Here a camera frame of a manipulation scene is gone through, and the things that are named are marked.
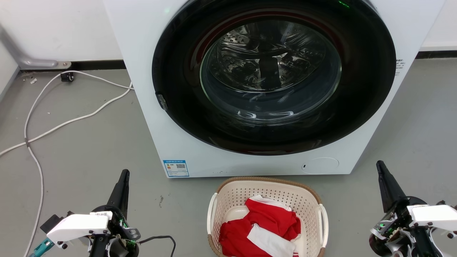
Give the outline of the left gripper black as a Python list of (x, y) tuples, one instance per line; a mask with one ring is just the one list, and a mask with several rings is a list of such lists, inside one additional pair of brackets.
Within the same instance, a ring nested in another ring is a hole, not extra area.
[(95, 212), (111, 211), (113, 216), (108, 220), (107, 233), (92, 236), (90, 257), (137, 257), (139, 255), (137, 240), (141, 235), (137, 229), (127, 224), (129, 180), (130, 171), (123, 169), (107, 205), (93, 209)]

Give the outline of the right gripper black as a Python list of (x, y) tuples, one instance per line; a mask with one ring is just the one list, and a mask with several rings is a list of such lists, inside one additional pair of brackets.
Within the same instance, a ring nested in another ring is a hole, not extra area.
[(384, 217), (371, 229), (369, 244), (381, 257), (444, 257), (433, 241), (431, 223), (412, 223), (408, 207), (424, 207), (423, 200), (406, 196), (395, 177), (379, 160), (376, 163)]

